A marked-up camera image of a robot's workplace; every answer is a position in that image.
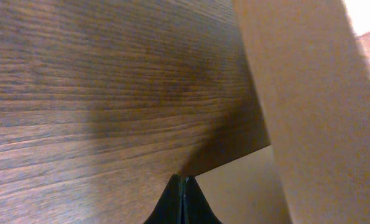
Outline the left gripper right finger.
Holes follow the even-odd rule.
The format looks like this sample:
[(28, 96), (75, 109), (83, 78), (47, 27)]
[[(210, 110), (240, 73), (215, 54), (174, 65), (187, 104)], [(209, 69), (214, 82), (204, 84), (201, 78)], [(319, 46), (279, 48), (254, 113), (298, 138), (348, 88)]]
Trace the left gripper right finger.
[(182, 198), (182, 223), (222, 224), (213, 213), (194, 176), (185, 178)]

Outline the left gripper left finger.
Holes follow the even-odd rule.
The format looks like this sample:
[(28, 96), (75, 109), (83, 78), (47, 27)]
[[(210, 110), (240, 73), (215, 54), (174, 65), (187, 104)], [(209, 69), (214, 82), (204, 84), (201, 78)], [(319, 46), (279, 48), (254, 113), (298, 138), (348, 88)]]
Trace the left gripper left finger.
[(171, 176), (155, 208), (144, 224), (181, 224), (182, 177)]

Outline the brown cardboard box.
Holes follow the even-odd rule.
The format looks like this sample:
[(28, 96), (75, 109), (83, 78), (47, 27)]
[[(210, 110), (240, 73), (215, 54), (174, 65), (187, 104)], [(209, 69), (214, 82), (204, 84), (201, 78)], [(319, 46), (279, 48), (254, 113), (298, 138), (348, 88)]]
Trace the brown cardboard box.
[(198, 176), (223, 223), (370, 223), (370, 67), (342, 1), (235, 1), (271, 144)]

